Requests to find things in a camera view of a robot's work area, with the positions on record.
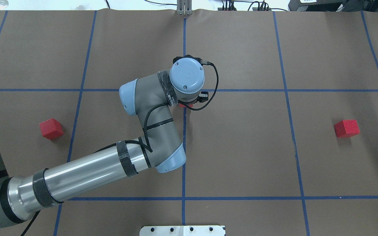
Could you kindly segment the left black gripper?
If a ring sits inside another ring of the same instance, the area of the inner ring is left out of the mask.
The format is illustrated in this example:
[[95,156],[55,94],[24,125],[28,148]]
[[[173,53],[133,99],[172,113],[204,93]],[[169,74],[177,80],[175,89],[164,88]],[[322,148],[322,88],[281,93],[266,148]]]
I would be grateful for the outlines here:
[[205,103],[208,101],[208,92],[200,92],[198,94],[198,102]]

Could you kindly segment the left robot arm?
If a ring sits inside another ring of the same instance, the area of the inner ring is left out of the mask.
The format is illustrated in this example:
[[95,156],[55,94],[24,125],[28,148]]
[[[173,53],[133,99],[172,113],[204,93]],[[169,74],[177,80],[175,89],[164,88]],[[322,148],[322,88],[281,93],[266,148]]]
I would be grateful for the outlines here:
[[202,91],[206,66],[213,68],[218,86],[219,71],[213,62],[185,55],[175,57],[170,69],[119,88],[124,111],[140,125],[141,135],[136,138],[111,142],[25,177],[10,176],[0,152],[0,228],[34,221],[41,210],[149,168],[167,173],[183,166],[187,157],[171,108],[182,105],[197,111],[192,104],[204,103],[201,109],[209,105],[216,93]]

